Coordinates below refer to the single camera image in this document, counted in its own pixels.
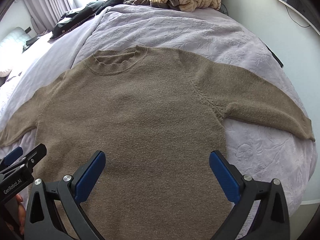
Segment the left hand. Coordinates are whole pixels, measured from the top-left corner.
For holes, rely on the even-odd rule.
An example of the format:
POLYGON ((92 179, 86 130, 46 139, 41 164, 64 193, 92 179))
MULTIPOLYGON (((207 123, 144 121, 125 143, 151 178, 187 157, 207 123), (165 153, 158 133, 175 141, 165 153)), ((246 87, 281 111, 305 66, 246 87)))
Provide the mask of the left hand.
POLYGON ((26 210, 23 206, 23 198, 20 194, 16 195, 16 200, 18 204, 18 221, 19 221, 19 226, 20 226, 20 234, 24 235, 24 226, 25 226, 25 217, 26 217, 26 210))

